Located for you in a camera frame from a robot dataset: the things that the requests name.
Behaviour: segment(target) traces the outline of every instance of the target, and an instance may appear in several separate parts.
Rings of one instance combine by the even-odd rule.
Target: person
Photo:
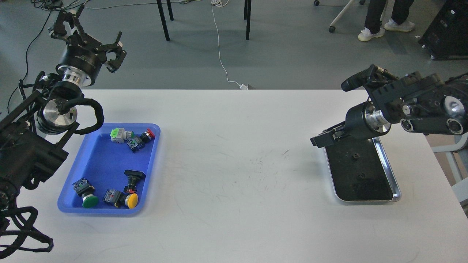
[[[367,8],[366,21],[364,29],[358,36],[360,41],[369,41],[374,37],[381,37],[385,30],[410,32],[414,29],[414,23],[407,21],[410,14],[410,6],[414,0],[395,0],[393,5],[392,18],[383,27],[380,28],[380,16],[385,8],[386,0],[370,0]]]

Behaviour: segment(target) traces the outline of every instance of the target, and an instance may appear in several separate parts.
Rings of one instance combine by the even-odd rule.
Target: white sneaker
[[[414,23],[411,23],[410,21],[405,21],[401,25],[395,23],[393,19],[390,19],[388,23],[385,23],[383,25],[383,28],[385,28],[388,31],[401,31],[401,32],[410,32],[414,29]]]
[[[374,37],[381,37],[383,36],[383,34],[385,34],[385,29],[383,28],[381,28],[380,31],[375,34],[372,34],[368,28],[364,28],[363,30],[361,30],[361,34],[359,34],[358,39],[360,41],[366,42],[373,39]]]

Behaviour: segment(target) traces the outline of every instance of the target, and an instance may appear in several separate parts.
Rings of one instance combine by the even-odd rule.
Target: white power cord
[[[54,10],[62,10],[62,9],[65,9],[65,8],[69,8],[70,6],[74,5],[74,4],[77,4],[79,3],[80,0],[75,0],[73,1],[73,3],[69,4],[68,6],[65,6],[65,7],[59,7],[59,8],[54,8]]]
[[[222,0],[211,0],[211,5],[216,7],[225,7],[227,3],[229,3],[229,0],[227,0],[226,4],[223,4]]]
[[[245,86],[244,84],[239,84],[237,81],[232,81],[232,80],[229,80],[229,77],[227,75],[227,70],[226,68],[224,67],[223,65],[223,62],[221,61],[221,47],[220,47],[220,44],[219,44],[219,29],[218,29],[218,25],[216,24],[216,19],[214,18],[214,11],[213,11],[213,6],[216,6],[216,7],[224,7],[227,5],[227,3],[229,2],[229,0],[227,0],[226,4],[222,5],[221,3],[221,0],[212,0],[211,1],[211,12],[213,13],[213,21],[214,21],[214,25],[216,26],[216,33],[218,34],[218,54],[219,54],[219,62],[221,63],[221,67],[223,67],[224,69],[224,72],[226,72],[226,80],[227,82],[229,83],[237,83],[237,85],[239,85],[239,88],[240,89],[247,89],[247,86]]]

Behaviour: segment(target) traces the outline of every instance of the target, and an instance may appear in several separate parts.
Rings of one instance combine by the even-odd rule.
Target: blue tray
[[[110,131],[115,128],[125,128],[140,135],[149,128],[155,138],[139,152],[133,153],[126,143],[116,143],[110,140]],[[102,127],[83,139],[80,150],[65,181],[57,206],[65,213],[83,214],[133,214],[145,204],[148,193],[151,170],[158,146],[160,128],[155,124],[140,123],[104,123]],[[138,204],[133,209],[126,206],[116,208],[105,203],[102,198],[107,189],[123,191],[127,185],[127,169],[143,171],[146,178],[137,183]],[[73,183],[80,178],[86,178],[95,187],[94,195],[99,198],[93,208],[84,208],[82,199],[73,190]]]

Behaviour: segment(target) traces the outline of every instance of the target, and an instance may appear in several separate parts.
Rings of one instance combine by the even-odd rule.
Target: power adapter
[[[44,9],[53,10],[63,6],[61,0],[47,0],[44,4]]]

